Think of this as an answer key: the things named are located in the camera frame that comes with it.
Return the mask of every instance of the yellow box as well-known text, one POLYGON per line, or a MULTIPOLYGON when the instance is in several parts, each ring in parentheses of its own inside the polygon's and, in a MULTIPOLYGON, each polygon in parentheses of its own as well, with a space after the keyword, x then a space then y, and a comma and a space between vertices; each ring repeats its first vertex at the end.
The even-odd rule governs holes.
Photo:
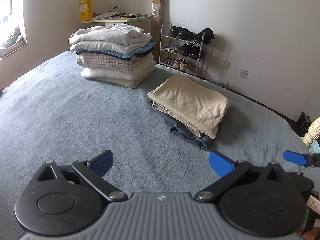
POLYGON ((89 21, 93 18, 91 0, 84 0, 79 3, 80 22, 89 21))

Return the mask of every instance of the metal screw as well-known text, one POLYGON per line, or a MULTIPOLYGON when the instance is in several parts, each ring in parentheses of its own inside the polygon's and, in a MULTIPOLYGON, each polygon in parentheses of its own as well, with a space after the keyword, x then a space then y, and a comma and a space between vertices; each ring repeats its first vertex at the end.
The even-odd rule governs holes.
POLYGON ((200 198, 200 199, 212 198, 212 193, 209 191, 200 191, 197 195, 198 195, 198 198, 200 198))
POLYGON ((122 191, 113 191, 109 194, 111 199, 122 199, 124 197, 124 193, 122 191))

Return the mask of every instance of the light switch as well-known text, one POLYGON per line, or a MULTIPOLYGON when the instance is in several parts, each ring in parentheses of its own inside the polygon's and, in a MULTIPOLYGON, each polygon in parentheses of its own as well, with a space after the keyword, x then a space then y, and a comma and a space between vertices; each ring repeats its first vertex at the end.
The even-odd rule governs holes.
POLYGON ((247 78, 249 71, 242 69, 240 71, 240 77, 247 78))

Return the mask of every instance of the bed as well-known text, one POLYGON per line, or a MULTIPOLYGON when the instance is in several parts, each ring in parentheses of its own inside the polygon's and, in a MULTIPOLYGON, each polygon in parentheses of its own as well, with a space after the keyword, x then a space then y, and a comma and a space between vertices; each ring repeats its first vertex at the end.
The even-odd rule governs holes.
MULTIPOLYGON (((109 149, 114 165, 104 178, 129 196, 194 195, 218 179, 209 167, 208 152, 171 134, 151 110, 147 93, 178 71, 157 65, 137 89, 129 89, 84 79, 82 69, 74 52, 64 52, 20 77, 0 98, 0 239, 21 234, 15 201, 48 159, 67 165, 109 149)), ((277 160, 287 171, 298 170, 283 160, 282 153, 308 149, 284 119, 240 95, 185 75, 231 102, 209 150, 255 165, 277 160)))

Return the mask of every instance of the wooden desk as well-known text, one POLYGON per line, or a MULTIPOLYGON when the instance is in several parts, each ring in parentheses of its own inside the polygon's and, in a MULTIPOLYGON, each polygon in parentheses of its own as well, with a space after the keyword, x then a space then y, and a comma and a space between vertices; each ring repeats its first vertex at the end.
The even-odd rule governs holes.
POLYGON ((93 26, 101 26, 101 25, 121 25, 121 24, 129 24, 143 29, 144 20, 150 19, 150 16, 147 17, 135 17, 135 18, 123 18, 118 17, 108 18, 105 20, 89 20, 78 22, 83 24, 84 28, 90 28, 93 26))

